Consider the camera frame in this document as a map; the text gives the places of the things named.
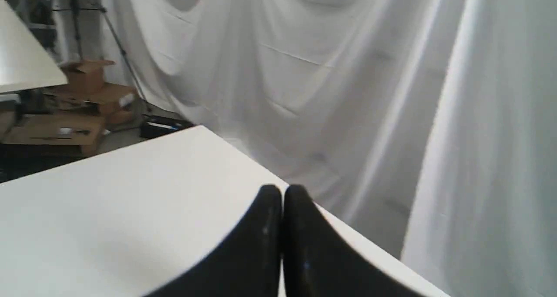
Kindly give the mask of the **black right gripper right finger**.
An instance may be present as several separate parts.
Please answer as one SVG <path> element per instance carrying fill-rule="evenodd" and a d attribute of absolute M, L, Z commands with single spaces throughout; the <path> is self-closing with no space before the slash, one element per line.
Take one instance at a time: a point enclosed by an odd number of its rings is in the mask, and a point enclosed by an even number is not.
<path fill-rule="evenodd" d="M 288 297 L 427 297 L 429 283 L 320 208 L 304 186 L 284 194 Z"/>

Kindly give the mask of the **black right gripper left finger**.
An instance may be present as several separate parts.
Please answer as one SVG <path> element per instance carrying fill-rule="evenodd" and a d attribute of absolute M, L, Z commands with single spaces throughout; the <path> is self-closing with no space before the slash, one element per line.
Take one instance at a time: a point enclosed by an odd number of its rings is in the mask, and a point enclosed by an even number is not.
<path fill-rule="evenodd" d="M 151 297 L 276 297 L 280 285 L 282 196 L 262 186 L 249 209 L 199 263 Z"/>

